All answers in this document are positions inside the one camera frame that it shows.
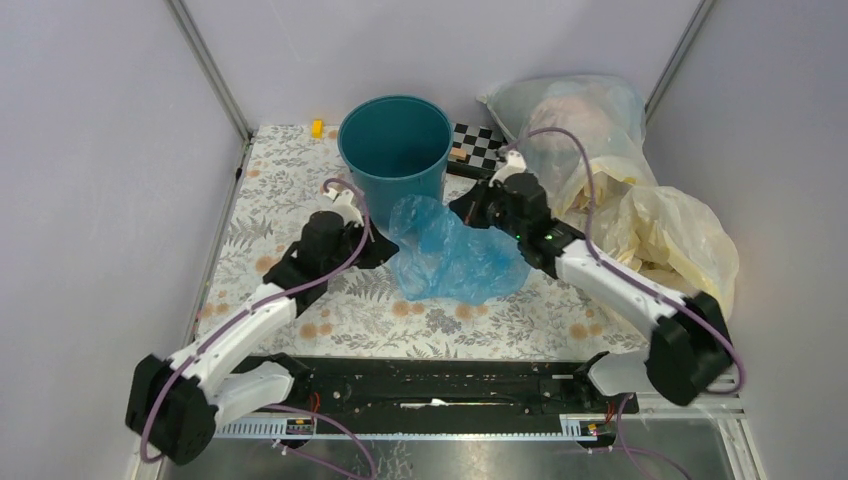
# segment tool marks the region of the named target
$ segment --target gray wall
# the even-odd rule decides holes
[[[123,478],[240,141],[161,1],[6,0],[0,32],[0,478]]]
[[[247,120],[339,122],[412,93],[457,121],[516,79],[615,73],[647,96],[698,0],[188,0]]]
[[[719,2],[648,128],[742,265],[731,334],[771,480],[845,478],[848,3]]]

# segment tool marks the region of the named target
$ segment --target checkerboard calibration board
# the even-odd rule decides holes
[[[451,160],[489,171],[497,169],[498,149],[505,143],[498,130],[456,123],[453,127],[453,147],[465,151],[465,160]]]

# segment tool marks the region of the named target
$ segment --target yellow block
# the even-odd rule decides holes
[[[315,120],[312,122],[312,138],[321,138],[321,134],[324,130],[324,121],[323,120]]]

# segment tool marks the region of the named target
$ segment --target reflective metal surface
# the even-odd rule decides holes
[[[625,421],[627,443],[662,453],[685,467],[695,479],[732,479],[724,443],[706,419]],[[365,442],[386,480],[447,479],[639,479],[623,452],[589,455],[574,442],[528,441],[378,441]],[[302,447],[313,455],[360,475],[368,465],[350,441],[314,440]],[[683,478],[673,468],[640,457],[660,479]],[[293,456],[281,456],[271,443],[258,440],[213,440],[194,462],[168,466],[164,480],[343,480],[344,476]]]

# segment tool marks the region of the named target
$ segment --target teal plastic bin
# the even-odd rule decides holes
[[[442,201],[453,128],[436,105],[406,95],[375,98],[345,117],[338,142],[382,230],[388,231],[392,207],[407,195]]]

